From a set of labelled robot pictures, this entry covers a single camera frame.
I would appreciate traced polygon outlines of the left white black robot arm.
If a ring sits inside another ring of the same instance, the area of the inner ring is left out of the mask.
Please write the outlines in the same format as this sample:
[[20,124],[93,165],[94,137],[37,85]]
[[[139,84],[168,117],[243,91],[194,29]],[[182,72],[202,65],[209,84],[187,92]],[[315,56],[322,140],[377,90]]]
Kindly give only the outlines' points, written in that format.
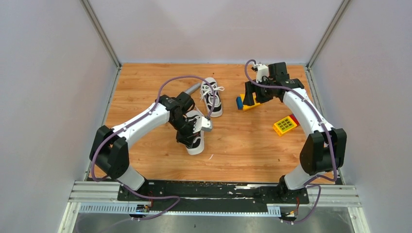
[[181,92],[177,97],[160,96],[147,110],[129,121],[109,128],[101,126],[95,135],[90,153],[90,175],[96,182],[107,178],[130,188],[136,200],[148,197],[146,178],[130,164],[129,149],[143,136],[169,123],[176,130],[176,141],[183,144],[188,154],[197,155],[204,150],[204,133],[197,125],[202,114],[194,109],[191,95]]

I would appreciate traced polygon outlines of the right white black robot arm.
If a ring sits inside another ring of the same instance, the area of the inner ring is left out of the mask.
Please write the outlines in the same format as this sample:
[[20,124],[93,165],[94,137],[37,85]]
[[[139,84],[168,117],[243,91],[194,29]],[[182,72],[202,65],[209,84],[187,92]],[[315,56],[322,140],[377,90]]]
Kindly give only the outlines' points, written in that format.
[[243,104],[266,103],[278,98],[292,112],[302,127],[306,141],[299,155],[299,165],[281,179],[278,198],[291,202],[297,189],[322,178],[335,182],[343,165],[347,134],[335,128],[316,109],[299,79],[292,79],[284,62],[265,65],[250,59],[245,64]]

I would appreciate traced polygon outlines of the black white sneaker with laces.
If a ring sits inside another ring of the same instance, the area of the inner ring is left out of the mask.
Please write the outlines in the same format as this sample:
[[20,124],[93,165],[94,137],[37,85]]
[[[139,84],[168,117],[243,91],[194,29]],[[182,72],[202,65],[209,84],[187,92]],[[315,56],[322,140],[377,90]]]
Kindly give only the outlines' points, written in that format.
[[220,92],[224,90],[225,88],[218,85],[212,77],[206,78],[206,81],[201,84],[201,99],[205,102],[207,112],[211,117],[220,117],[223,114]]

